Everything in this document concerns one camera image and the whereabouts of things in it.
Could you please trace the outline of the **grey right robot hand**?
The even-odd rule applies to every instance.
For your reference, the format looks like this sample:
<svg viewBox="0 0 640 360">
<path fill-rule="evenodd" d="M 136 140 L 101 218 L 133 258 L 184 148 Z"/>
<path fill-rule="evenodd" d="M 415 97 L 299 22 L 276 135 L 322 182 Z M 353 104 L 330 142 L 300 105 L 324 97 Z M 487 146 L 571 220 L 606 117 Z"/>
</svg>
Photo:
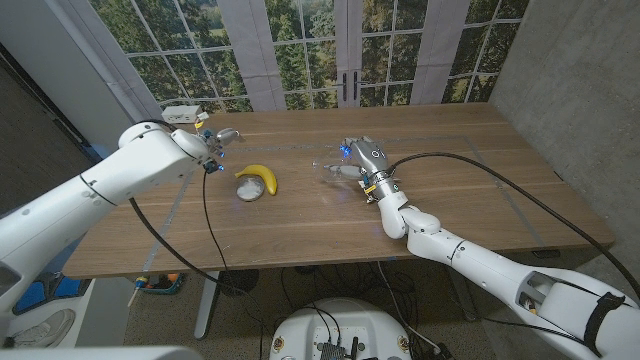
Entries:
<svg viewBox="0 0 640 360">
<path fill-rule="evenodd" d="M 381 146 L 368 136 L 345 138 L 338 150 L 339 159 L 325 161 L 319 168 L 331 180 L 357 180 L 371 202 L 407 203 L 389 169 Z"/>
</svg>

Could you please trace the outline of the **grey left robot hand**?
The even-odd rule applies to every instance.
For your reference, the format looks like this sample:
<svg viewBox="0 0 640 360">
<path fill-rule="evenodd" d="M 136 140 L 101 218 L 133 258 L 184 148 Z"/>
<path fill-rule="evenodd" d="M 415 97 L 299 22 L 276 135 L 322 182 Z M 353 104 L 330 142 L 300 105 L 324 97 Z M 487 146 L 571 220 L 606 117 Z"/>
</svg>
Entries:
<svg viewBox="0 0 640 360">
<path fill-rule="evenodd" d="M 243 138 L 241 134 L 233 128 L 224 128 L 218 132 L 214 132 L 211 129 L 206 129 L 202 136 L 205 144 L 208 147 L 210 154 L 215 154 L 220 157 L 224 156 L 223 148 L 230 145 L 234 141 L 242 142 Z"/>
</svg>

